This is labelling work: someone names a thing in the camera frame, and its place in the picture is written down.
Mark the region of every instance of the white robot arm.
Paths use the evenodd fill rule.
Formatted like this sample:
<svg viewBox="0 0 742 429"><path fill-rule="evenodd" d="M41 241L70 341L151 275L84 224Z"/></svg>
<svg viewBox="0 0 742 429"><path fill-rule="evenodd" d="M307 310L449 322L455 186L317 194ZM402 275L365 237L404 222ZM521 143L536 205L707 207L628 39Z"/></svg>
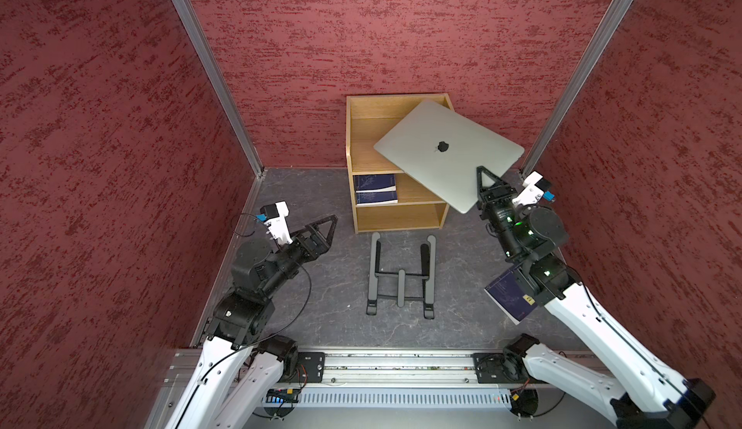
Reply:
<svg viewBox="0 0 742 429"><path fill-rule="evenodd" d="M514 265L524 294L574 331L614 377L585 368L525 334L503 350L504 374L511 381L535 378L552 384L620 428L695 427L715 398L713 390L700 379L683 378L644 347L602 308L577 272L553 254L568 236L551 209L536 205L544 196L553 199L546 189L548 182L541 175L529 177L526 189L518 193L483 167L477 174L482 220L488 220L488 232L497 237ZM483 187L482 174L494 184ZM261 211L261 220L281 247L272 252L264 240L255 240L239 249L233 265L235 291L214 312L199 365L168 429L242 429L269 389L295 371L295 343L269 337L225 401L237 370L254 346L263 342L257 339L273 312L273 293L296 275L302 263L329 249L337 222L333 215L290 235L285 203ZM325 237L318 226L328 221L332 227ZM536 411L526 398L511 403L511 411L519 416Z"/></svg>
<svg viewBox="0 0 742 429"><path fill-rule="evenodd" d="M248 240L237 249L232 265L234 289L214 310L196 370L166 429L242 429L269 389L298 371L294 341L278 332L258 339L274 311L273 294L304 263L329 250L338 219L331 215L290 234L288 214L286 203L279 202L263 207L256 217L271 233L277 249L264 238ZM325 223L331 226L323 235L320 226ZM255 348L250 369L225 401L237 370Z"/></svg>
<svg viewBox="0 0 742 429"><path fill-rule="evenodd" d="M483 174L494 184L482 186ZM550 184L536 175L526 178L530 183L518 193L479 167L481 218L488 220L488 232L514 265L524 294L577 334L615 378L581 367L527 335L505 349L506 374L527 374L559 387L618 427L694 427L713 401L713 390L700 379L683 378L644 347L600 306L577 272L553 254L568 235L556 213L535 205L544 193L553 198ZM518 405L514 409L529 414Z"/></svg>

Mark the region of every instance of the book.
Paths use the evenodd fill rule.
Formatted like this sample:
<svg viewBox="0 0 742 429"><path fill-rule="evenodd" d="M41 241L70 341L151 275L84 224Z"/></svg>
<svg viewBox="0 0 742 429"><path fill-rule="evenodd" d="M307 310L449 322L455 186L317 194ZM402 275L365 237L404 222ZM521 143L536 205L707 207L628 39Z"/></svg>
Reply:
<svg viewBox="0 0 742 429"><path fill-rule="evenodd" d="M536 302L520 289L515 280L519 267L512 267L496 277L485 292L515 324L520 323L536 309Z"/></svg>
<svg viewBox="0 0 742 429"><path fill-rule="evenodd" d="M397 203L396 191L384 192L357 192L356 206L371 206L381 203Z"/></svg>
<svg viewBox="0 0 742 429"><path fill-rule="evenodd" d="M357 174L353 177L356 192L396 191L394 174Z"/></svg>

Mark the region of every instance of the red textured wall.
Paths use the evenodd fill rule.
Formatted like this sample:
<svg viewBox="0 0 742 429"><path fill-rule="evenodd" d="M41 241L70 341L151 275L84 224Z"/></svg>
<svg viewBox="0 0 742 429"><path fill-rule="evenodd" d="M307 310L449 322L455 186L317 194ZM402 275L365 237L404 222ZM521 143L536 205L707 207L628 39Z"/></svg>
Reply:
<svg viewBox="0 0 742 429"><path fill-rule="evenodd" d="M266 165L345 166L345 96L448 92L530 146L610 0L191 0Z"/></svg>
<svg viewBox="0 0 742 429"><path fill-rule="evenodd" d="M742 0L636 0L539 170L570 263L623 324L742 415Z"/></svg>
<svg viewBox="0 0 742 429"><path fill-rule="evenodd" d="M0 26L0 427L141 427L251 172L170 0Z"/></svg>

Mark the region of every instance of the laptop lid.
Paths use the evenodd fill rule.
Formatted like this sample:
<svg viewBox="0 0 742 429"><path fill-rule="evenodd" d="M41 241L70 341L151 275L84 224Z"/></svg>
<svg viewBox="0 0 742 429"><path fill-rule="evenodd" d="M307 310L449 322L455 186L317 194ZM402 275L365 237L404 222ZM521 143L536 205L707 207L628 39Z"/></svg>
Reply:
<svg viewBox="0 0 742 429"><path fill-rule="evenodd" d="M524 152L432 100L420 102L374 148L461 213L477 203L477 166L502 176Z"/></svg>

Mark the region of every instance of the wooden shelf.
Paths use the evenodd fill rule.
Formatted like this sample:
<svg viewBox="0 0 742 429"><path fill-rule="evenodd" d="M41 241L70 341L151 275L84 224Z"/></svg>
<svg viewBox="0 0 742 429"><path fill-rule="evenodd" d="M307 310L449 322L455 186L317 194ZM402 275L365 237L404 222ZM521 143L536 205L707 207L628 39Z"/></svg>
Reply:
<svg viewBox="0 0 742 429"><path fill-rule="evenodd" d="M429 230L443 226L448 204L373 147L423 100L453 110L448 94L348 96L345 155L356 232ZM397 203L356 206L353 175L396 174Z"/></svg>
<svg viewBox="0 0 742 429"><path fill-rule="evenodd" d="M358 232L437 230L445 203L357 207Z"/></svg>
<svg viewBox="0 0 742 429"><path fill-rule="evenodd" d="M363 205L359 208L398 206L398 205L418 205L420 203L445 203L440 197L432 193L428 188L413 180L406 174L398 174L397 182L397 203L380 203L378 205Z"/></svg>

